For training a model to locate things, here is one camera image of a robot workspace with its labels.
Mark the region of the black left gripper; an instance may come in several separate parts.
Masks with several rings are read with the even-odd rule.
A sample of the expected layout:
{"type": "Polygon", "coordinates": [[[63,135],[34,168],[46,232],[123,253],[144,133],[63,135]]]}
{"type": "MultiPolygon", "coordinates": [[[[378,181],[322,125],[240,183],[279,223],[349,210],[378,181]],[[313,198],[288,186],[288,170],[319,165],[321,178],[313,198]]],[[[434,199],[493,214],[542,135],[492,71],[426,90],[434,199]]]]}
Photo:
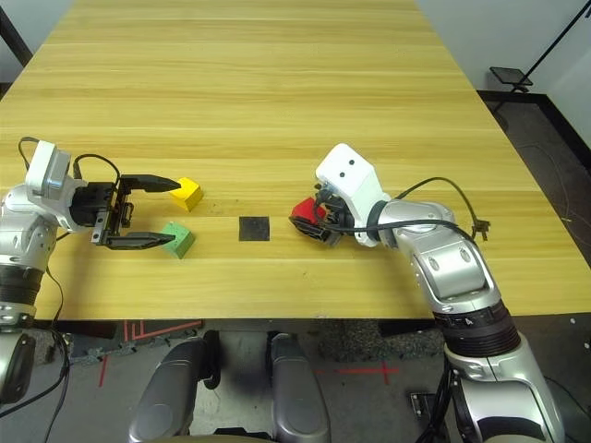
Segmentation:
{"type": "Polygon", "coordinates": [[[153,174],[124,174],[118,184],[89,182],[78,187],[70,206],[73,221],[91,228],[91,242],[112,250],[143,250],[175,240],[173,234],[138,232],[122,236],[130,226],[134,205],[127,201],[132,190],[147,193],[170,192],[181,185],[175,180],[153,174]]]}

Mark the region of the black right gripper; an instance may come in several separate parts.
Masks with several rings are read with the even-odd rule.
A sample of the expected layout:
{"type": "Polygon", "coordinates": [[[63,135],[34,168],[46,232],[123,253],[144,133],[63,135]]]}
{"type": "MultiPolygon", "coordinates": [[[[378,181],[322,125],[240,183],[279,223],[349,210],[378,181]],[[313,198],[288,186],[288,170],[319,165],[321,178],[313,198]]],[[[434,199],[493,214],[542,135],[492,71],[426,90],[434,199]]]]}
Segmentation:
{"type": "Polygon", "coordinates": [[[325,187],[316,193],[316,222],[300,216],[289,221],[303,235],[330,246],[337,245],[343,236],[354,236],[355,218],[345,201],[325,187]]]}

